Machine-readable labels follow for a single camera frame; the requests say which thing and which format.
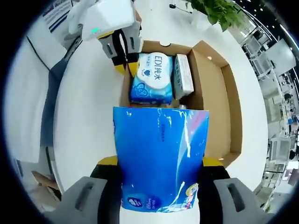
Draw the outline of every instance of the ceiling light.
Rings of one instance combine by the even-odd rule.
[[[291,41],[295,44],[296,48],[299,49],[297,43],[295,42],[295,40],[292,38],[292,36],[289,34],[289,32],[280,24],[280,27],[282,28],[282,30],[288,35],[288,37],[291,39]]]

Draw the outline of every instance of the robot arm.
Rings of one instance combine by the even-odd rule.
[[[119,224],[121,169],[117,157],[102,159],[90,177],[82,177],[45,216],[54,224]]]
[[[131,26],[135,9],[131,0],[81,0],[71,9],[67,21],[70,34],[80,31],[82,24],[82,40],[90,40]]]

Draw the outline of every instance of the green plant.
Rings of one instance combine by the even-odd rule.
[[[243,16],[238,13],[233,2],[226,0],[186,0],[186,7],[189,3],[193,9],[206,14],[212,25],[219,22],[222,31],[231,26],[239,27],[242,25]]]

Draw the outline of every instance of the green light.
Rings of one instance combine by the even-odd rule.
[[[98,28],[95,28],[92,30],[92,33],[96,33],[99,29]]]

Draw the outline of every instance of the tissue package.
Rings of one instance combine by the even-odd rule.
[[[131,101],[139,104],[171,104],[172,57],[155,52],[140,54]]]
[[[174,61],[174,96],[181,99],[194,91],[191,71],[186,55],[177,54]]]
[[[141,212],[192,208],[209,112],[127,107],[113,112],[122,207]]]

